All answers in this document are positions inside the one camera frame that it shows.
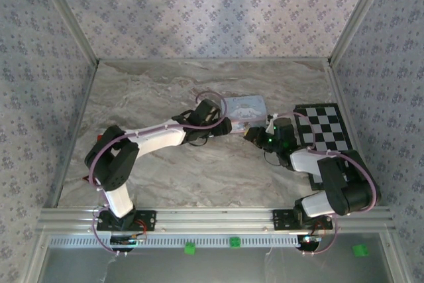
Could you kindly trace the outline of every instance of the small box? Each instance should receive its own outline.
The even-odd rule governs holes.
[[[184,253],[187,255],[194,255],[196,252],[196,245],[192,242],[186,242],[184,247]]]
[[[239,249],[241,246],[241,239],[239,237],[230,238],[230,248]]]
[[[368,248],[366,247],[366,245],[354,245],[352,247],[353,250],[353,254],[354,256],[358,257],[362,257],[362,256],[368,256],[370,255],[370,253],[368,252]]]
[[[261,95],[242,97],[226,97],[227,117],[231,120],[231,133],[244,133],[249,127],[264,127],[266,125],[266,106]]]

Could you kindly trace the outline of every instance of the wire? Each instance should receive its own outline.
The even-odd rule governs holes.
[[[96,208],[94,208],[94,209],[93,209],[93,212],[92,212],[93,217],[95,217],[95,218],[97,218],[97,217],[98,217],[99,210],[96,210],[96,209],[101,209],[101,208],[104,208],[104,207],[105,207],[105,206],[103,206],[103,205],[98,205]]]
[[[206,143],[207,143],[207,137],[205,138],[205,141],[203,142],[203,144],[195,144],[194,142],[188,142],[191,146],[194,146],[194,147],[201,147],[201,146],[204,146],[204,145],[206,145]]]
[[[315,226],[314,226],[310,235],[313,235],[315,233],[315,231],[317,230],[317,225],[321,225],[321,228],[323,228],[323,230],[324,230],[324,235],[321,238],[325,237],[325,227],[324,227],[324,224],[322,222],[320,222],[320,220],[317,220],[315,222]]]
[[[144,240],[147,241],[147,226],[144,223],[144,221],[143,220],[136,220],[134,222],[143,227],[143,232],[136,234],[135,237],[137,238],[139,235],[144,235]]]
[[[97,234],[97,230],[95,228],[95,220],[99,217],[100,213],[103,211],[107,211],[108,207],[104,207],[103,209],[100,209],[97,212],[97,215],[94,213],[93,215],[93,220],[91,222],[91,230],[93,231],[94,237],[96,238],[97,242],[107,251],[110,253],[113,253],[114,255],[117,254],[116,251],[112,250],[110,247],[108,247],[107,245],[105,245],[102,240],[99,238],[99,235]]]
[[[281,164],[276,165],[276,164],[272,164],[271,162],[268,162],[268,159],[266,159],[266,151],[265,150],[264,150],[264,159],[269,165],[277,166],[277,167],[281,166]]]
[[[337,229],[338,228],[338,225],[337,225],[337,215],[334,213],[331,216],[333,217],[333,221],[334,221],[334,235],[333,235],[333,238],[331,239],[330,243],[324,249],[322,249],[322,250],[313,251],[313,252],[302,251],[302,254],[319,255],[321,253],[324,253],[324,252],[328,251],[334,245],[334,242],[336,242],[336,237],[337,237],[337,234],[339,233],[339,231]]]

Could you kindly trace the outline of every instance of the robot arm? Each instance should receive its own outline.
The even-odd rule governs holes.
[[[94,158],[108,143],[117,137],[130,135],[115,143],[99,157],[99,160],[95,163],[93,174],[96,184],[100,185],[105,192],[109,202],[109,209],[115,219],[121,224],[122,229],[125,229],[133,222],[134,205],[129,197],[126,181],[129,178],[135,160],[142,155],[164,147],[178,146],[197,139],[229,134],[231,121],[227,117],[219,125],[211,129],[193,129],[182,126],[209,126],[218,121],[219,115],[219,106],[209,99],[204,99],[196,110],[183,112],[161,125],[136,131],[123,131],[115,125],[109,127],[101,135],[101,138],[84,160],[88,168],[91,167]]]
[[[283,167],[318,175],[323,180],[324,192],[296,200],[293,212],[300,225],[320,215],[346,215],[367,208],[372,203],[372,187],[377,201],[380,199],[380,191],[357,151],[341,153],[366,171],[372,185],[357,167],[340,156],[299,148],[290,119],[269,120],[267,129],[250,128],[244,138],[266,152],[275,152]]]

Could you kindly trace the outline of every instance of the black and white checkerboard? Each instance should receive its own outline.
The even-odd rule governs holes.
[[[345,122],[336,103],[296,105],[295,112],[308,117],[315,131],[315,148],[318,151],[348,150],[352,149]],[[308,122],[295,117],[300,144],[311,146],[313,135]],[[320,176],[309,176],[312,190],[322,190],[323,184]]]

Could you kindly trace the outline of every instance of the aluminum frame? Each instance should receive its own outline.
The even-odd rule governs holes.
[[[275,231],[273,209],[282,207],[237,208],[143,208],[157,211],[155,236],[160,235],[264,235],[272,233],[300,235],[308,231]],[[28,258],[22,283],[37,282],[50,238],[53,235],[87,235],[91,233],[93,214],[97,209],[46,208],[41,211],[36,240]],[[337,218],[339,233],[379,233],[395,283],[413,282],[399,243],[392,214],[388,207],[375,207],[366,213],[352,213]]]
[[[352,14],[344,26],[344,29],[337,40],[333,51],[330,54],[331,66],[335,68],[337,64],[340,62],[343,54],[348,48],[350,42],[352,41],[353,36],[359,29],[362,21],[365,18],[368,10],[371,8],[372,4],[375,0],[358,0],[355,8],[353,9]]]
[[[72,154],[74,153],[75,145],[77,143],[77,137],[78,133],[80,131],[81,123],[83,116],[85,114],[85,108],[87,107],[88,99],[91,93],[91,89],[93,87],[94,78],[97,73],[97,67],[93,67],[93,70],[91,72],[91,75],[88,79],[87,83],[87,90],[85,91],[82,103],[81,103],[81,110],[79,112],[77,122],[76,122],[76,129],[74,133],[72,134],[72,138],[70,141],[70,147],[68,148],[68,151],[66,153],[65,157],[65,166],[61,169],[59,175],[57,178],[53,181],[54,188],[52,192],[50,193],[47,202],[46,207],[57,207],[59,204],[60,194],[62,193],[63,185],[65,182],[66,174],[68,173],[68,168],[71,163]]]
[[[85,37],[84,32],[82,31],[80,24],[78,23],[69,4],[66,2],[66,0],[53,0],[53,2],[56,6],[56,9],[62,16],[65,24],[68,26],[72,36],[74,36],[79,49],[81,49],[82,54],[85,56],[85,59],[87,59],[87,61],[92,66],[98,65],[97,56],[90,46],[88,39]]]
[[[352,115],[350,114],[348,104],[345,98],[345,95],[341,91],[341,85],[339,77],[337,76],[334,68],[327,63],[327,66],[324,67],[324,71],[327,77],[328,84],[333,94],[333,100],[339,106],[342,118],[344,119],[344,124],[346,126],[347,133],[350,137],[350,142],[352,143],[353,149],[356,149],[359,155],[362,158],[365,158],[362,147],[359,143],[358,133],[356,132]]]

